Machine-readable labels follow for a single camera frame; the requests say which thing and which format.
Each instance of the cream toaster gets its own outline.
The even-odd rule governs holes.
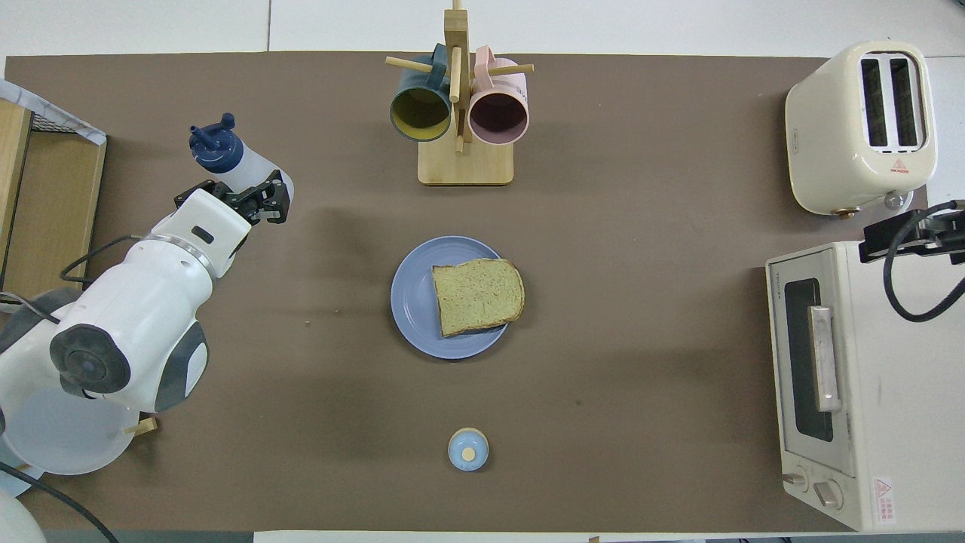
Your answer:
[[[899,209],[935,171],[928,74],[911,44],[847,48],[791,88],[785,119],[791,188],[809,212]]]

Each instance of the brown mat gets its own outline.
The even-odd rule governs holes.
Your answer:
[[[537,66],[515,181],[440,188],[389,124],[383,57],[8,61],[110,135],[95,245],[206,177],[187,129],[223,111],[296,183],[289,222],[256,227],[199,313],[195,394],[107,468],[44,480],[117,529],[843,529],[782,489],[762,270],[875,220],[791,195],[784,96],[821,60],[513,55]],[[460,363],[416,351],[389,310],[401,259],[448,234],[526,284],[522,319]],[[489,437],[481,472],[447,460],[463,426]]]

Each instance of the mug rack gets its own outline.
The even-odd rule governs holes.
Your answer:
[[[450,78],[449,99],[453,122],[442,137],[419,143],[419,182],[427,186],[501,186],[512,181],[512,144],[493,145],[473,138],[469,129],[469,93],[475,74],[470,70],[469,14],[461,0],[445,11],[444,33]],[[429,72],[431,66],[396,57],[385,57],[385,64]],[[490,75],[532,73],[534,66],[524,64],[493,68]]]

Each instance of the dark green mug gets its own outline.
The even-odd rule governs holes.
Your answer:
[[[414,141],[432,141],[449,129],[453,105],[449,102],[446,46],[438,43],[431,55],[419,55],[415,62],[432,66],[422,72],[402,69],[396,96],[389,106],[392,126]]]

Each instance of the oven window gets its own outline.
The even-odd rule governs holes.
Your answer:
[[[794,418],[797,431],[825,442],[834,438],[831,414],[817,410],[811,352],[811,325],[808,307],[821,305],[817,279],[792,281],[785,285],[787,343],[790,347],[790,378],[794,392]]]

